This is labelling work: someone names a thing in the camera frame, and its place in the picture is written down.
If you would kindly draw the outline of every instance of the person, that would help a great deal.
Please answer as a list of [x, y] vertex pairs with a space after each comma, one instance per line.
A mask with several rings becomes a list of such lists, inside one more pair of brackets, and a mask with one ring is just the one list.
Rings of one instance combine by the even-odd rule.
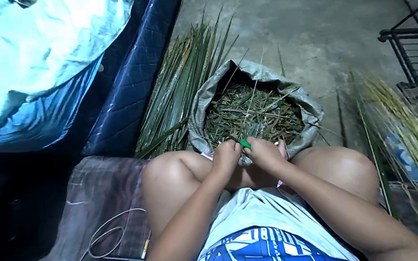
[[371, 261], [418, 260], [418, 237], [378, 206], [379, 178], [367, 157], [311, 147], [290, 163], [283, 141], [247, 141], [249, 166], [238, 165], [235, 141], [220, 144], [213, 161], [176, 151], [147, 165], [147, 260], [358, 260], [340, 238]]

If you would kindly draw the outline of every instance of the metal rack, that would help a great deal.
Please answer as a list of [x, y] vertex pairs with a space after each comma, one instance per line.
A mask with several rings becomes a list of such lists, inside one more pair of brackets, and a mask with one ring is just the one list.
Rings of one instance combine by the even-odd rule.
[[399, 27], [410, 18], [413, 18], [418, 24], [416, 15], [418, 8], [413, 10], [407, 0], [404, 0], [404, 2], [408, 5], [410, 14], [391, 29], [382, 30], [378, 39], [381, 42], [390, 42], [407, 77], [408, 83], [399, 86], [415, 88], [418, 87], [418, 28], [399, 29]]

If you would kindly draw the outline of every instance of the dried grass bundle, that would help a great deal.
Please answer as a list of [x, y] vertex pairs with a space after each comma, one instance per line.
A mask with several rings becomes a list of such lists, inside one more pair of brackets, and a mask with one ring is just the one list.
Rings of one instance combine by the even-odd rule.
[[387, 142], [388, 135], [397, 137], [418, 167], [418, 103], [405, 98], [382, 80], [362, 76], [359, 80], [360, 84], [355, 86], [356, 97], [364, 125], [369, 128], [371, 146], [383, 152], [400, 181], [411, 181], [418, 191], [418, 183], [413, 181]]
[[301, 110], [276, 91], [233, 84], [208, 108], [204, 134], [212, 149], [230, 136], [292, 142], [304, 128]]
[[166, 151], [187, 148], [187, 121], [194, 95], [227, 58], [238, 39], [236, 37], [225, 51], [230, 20], [224, 38], [221, 34], [216, 45], [220, 13], [215, 26], [204, 22], [203, 13], [201, 23], [192, 26], [183, 40], [177, 37], [172, 47], [167, 49], [143, 119], [134, 157], [155, 157]]

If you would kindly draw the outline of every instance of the blue mattress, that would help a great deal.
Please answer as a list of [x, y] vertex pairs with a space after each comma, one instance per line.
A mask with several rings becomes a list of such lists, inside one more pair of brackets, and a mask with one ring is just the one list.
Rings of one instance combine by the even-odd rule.
[[135, 0], [130, 20], [101, 57], [9, 117], [0, 128], [0, 152], [128, 156], [180, 3]]
[[0, 152], [39, 151], [61, 140], [73, 124], [101, 55], [56, 89], [24, 103], [0, 127]]
[[180, 2], [149, 0], [137, 38], [88, 135], [83, 155], [130, 155]]
[[49, 150], [129, 156], [180, 3], [135, 0], [133, 19], [104, 54], [104, 71], [96, 74], [67, 135]]

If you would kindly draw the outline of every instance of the string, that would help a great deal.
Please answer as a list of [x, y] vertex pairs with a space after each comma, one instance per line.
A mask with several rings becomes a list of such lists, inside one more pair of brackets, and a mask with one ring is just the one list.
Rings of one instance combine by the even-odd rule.
[[[123, 214], [125, 214], [125, 213], [128, 213], [128, 212], [131, 212], [131, 211], [134, 211], [134, 210], [141, 210], [141, 211], [144, 211], [144, 212], [146, 212], [144, 209], [139, 209], [139, 208], [136, 208], [136, 209], [130, 209], [130, 210], [126, 210], [126, 211], [124, 211], [124, 212], [122, 212], [122, 213], [120, 213], [120, 214], [118, 214], [118, 215], [115, 215], [114, 217], [112, 217], [111, 219], [109, 219], [108, 221], [106, 221], [104, 224], [102, 224], [97, 230], [96, 230], [96, 232], [94, 232], [94, 234], [93, 234], [93, 236], [91, 237], [91, 239], [90, 239], [90, 243], [88, 244], [88, 249], [85, 251], [85, 253], [83, 253], [83, 256], [80, 258], [80, 260], [78, 260], [78, 261], [82, 261], [84, 258], [85, 258], [85, 256], [86, 256], [86, 254], [89, 254], [92, 258], [95, 258], [95, 259], [100, 259], [100, 258], [105, 258], [105, 259], [112, 259], [112, 260], [125, 260], [125, 261], [135, 261], [135, 260], [137, 260], [137, 259], [129, 259], [129, 258], [120, 258], [120, 257], [108, 257], [108, 255], [110, 254], [110, 253], [112, 253], [112, 252], [114, 252], [114, 250], [116, 250], [116, 248], [120, 245], [120, 242], [122, 241], [122, 239], [124, 238], [124, 231], [125, 231], [125, 229], [124, 229], [124, 227], [115, 227], [115, 228], [111, 228], [111, 229], [109, 229], [108, 231], [106, 231], [106, 232], [104, 232], [103, 234], [101, 234], [97, 239], [94, 239], [95, 238], [95, 236], [96, 236], [96, 234], [104, 227], [104, 226], [106, 226], [109, 222], [111, 222], [111, 221], [113, 221], [114, 219], [116, 219], [116, 218], [118, 218], [118, 217], [120, 217], [121, 215], [123, 215]], [[93, 253], [91, 253], [91, 248], [96, 244], [96, 242], [98, 241], [98, 240], [100, 240], [101, 238], [103, 238], [103, 237], [105, 237], [106, 235], [108, 235], [108, 234], [110, 234], [111, 232], [114, 232], [114, 231], [116, 231], [116, 230], [121, 230], [122, 231], [122, 235], [120, 236], [120, 240], [119, 240], [119, 242], [109, 251], [109, 252], [107, 252], [106, 254], [103, 254], [103, 255], [93, 255]]]

